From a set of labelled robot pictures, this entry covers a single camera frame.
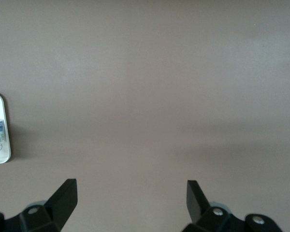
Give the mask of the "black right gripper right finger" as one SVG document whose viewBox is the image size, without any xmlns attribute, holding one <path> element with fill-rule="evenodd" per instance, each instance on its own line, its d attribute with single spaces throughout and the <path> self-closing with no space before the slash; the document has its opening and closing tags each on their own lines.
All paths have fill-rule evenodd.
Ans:
<svg viewBox="0 0 290 232">
<path fill-rule="evenodd" d="M 186 205 L 191 223 L 185 232 L 244 232 L 245 223 L 220 203 L 210 203 L 195 180 L 187 182 Z"/>
</svg>

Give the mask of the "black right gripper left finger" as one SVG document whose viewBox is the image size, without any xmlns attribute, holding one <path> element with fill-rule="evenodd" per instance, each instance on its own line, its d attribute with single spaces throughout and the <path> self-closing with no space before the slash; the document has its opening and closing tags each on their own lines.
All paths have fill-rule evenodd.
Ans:
<svg viewBox="0 0 290 232">
<path fill-rule="evenodd" d="M 67 179 L 44 203 L 5 220 L 6 232 L 60 232 L 77 206 L 77 181 Z"/>
</svg>

